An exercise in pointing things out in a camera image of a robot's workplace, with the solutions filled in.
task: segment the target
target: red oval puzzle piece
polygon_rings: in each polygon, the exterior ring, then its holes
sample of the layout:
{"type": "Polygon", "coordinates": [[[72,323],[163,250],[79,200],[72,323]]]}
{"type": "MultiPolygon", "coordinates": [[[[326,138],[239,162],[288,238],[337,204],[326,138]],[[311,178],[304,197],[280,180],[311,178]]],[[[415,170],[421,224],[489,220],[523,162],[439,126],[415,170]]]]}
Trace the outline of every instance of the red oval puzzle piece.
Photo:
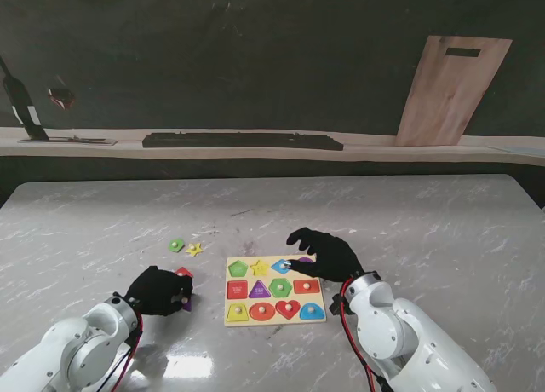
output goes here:
{"type": "Polygon", "coordinates": [[[269,303],[257,303],[250,308],[250,317],[256,321],[270,320],[274,314],[274,307],[269,303]]]}

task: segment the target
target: yellow star puzzle piece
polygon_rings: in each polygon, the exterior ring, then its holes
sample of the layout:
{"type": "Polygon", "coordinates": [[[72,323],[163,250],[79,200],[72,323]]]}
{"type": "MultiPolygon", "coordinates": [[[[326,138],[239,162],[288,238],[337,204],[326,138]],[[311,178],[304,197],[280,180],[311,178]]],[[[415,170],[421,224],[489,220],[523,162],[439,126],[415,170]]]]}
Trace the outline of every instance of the yellow star puzzle piece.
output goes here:
{"type": "Polygon", "coordinates": [[[189,248],[186,250],[186,253],[191,254],[191,257],[195,257],[198,253],[202,253],[201,244],[197,243],[195,245],[190,244],[189,248]]]}
{"type": "Polygon", "coordinates": [[[250,267],[252,268],[252,270],[254,270],[254,275],[267,275],[269,265],[262,262],[261,260],[258,260],[256,264],[250,267]]]}

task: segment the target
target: red square puzzle piece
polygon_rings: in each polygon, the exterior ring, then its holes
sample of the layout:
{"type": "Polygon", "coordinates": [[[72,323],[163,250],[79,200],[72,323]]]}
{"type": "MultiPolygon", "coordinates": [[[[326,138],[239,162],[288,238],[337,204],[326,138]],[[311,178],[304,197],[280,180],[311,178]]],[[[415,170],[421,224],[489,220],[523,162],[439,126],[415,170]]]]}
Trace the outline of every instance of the red square puzzle piece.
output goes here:
{"type": "Polygon", "coordinates": [[[248,281],[228,281],[227,300],[242,300],[248,297],[248,281]]]}

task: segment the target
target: blue semicircle puzzle piece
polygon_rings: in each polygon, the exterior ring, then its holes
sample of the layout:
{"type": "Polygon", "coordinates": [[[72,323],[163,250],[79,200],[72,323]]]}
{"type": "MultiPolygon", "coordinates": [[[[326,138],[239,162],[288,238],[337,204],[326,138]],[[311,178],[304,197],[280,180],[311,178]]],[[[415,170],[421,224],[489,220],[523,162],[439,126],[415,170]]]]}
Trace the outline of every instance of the blue semicircle puzzle piece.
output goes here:
{"type": "Polygon", "coordinates": [[[299,318],[302,320],[322,320],[325,318],[325,313],[319,305],[315,303],[307,303],[303,305],[303,308],[301,308],[299,318]]]}

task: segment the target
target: wooden shape puzzle board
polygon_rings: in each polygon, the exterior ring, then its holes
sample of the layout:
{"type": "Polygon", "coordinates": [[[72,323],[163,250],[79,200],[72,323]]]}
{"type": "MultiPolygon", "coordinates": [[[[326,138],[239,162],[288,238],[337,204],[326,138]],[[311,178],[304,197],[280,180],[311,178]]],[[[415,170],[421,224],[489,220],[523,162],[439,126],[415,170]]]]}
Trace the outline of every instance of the wooden shape puzzle board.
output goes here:
{"type": "Polygon", "coordinates": [[[229,257],[226,265],[225,326],[277,326],[325,322],[322,286],[284,267],[315,256],[229,257]]]}

